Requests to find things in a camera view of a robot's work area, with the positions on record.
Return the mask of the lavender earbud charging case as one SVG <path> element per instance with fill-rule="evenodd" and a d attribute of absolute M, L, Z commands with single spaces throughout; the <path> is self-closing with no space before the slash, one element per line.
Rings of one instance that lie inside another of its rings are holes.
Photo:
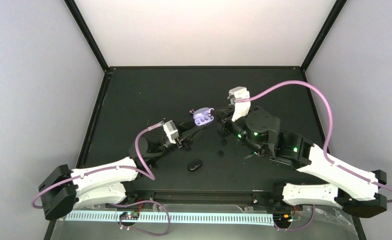
<path fill-rule="evenodd" d="M 209 113 L 212 107 L 203 107 L 195 111 L 193 114 L 193 121 L 197 127 L 205 126 L 214 121 L 213 114 Z"/>

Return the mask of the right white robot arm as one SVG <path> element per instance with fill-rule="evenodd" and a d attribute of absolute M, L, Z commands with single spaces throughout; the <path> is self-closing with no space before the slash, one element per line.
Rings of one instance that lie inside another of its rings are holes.
<path fill-rule="evenodd" d="M 206 119 L 218 122 L 221 136 L 235 136 L 271 164 L 322 180 L 321 184 L 276 183 L 268 196 L 274 209 L 286 205 L 330 206 L 358 218 L 372 218 L 387 210 L 387 198 L 379 193 L 387 180 L 384 171 L 361 170 L 300 135 L 281 131 L 280 119 L 261 107 L 238 118 L 234 115 L 233 108 L 210 109 Z"/>

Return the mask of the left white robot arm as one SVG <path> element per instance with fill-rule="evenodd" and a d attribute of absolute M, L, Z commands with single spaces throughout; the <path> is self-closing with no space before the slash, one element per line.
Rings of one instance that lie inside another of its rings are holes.
<path fill-rule="evenodd" d="M 59 165 L 40 184 L 31 206 L 42 209 L 46 220 L 57 220 L 88 206 L 119 205 L 128 196 L 124 182 L 132 182 L 139 175 L 156 180 L 155 161 L 175 149 L 190 147 L 206 128 L 199 120 L 182 125 L 161 121 L 139 132 L 129 156 L 120 160 L 89 168 Z"/>

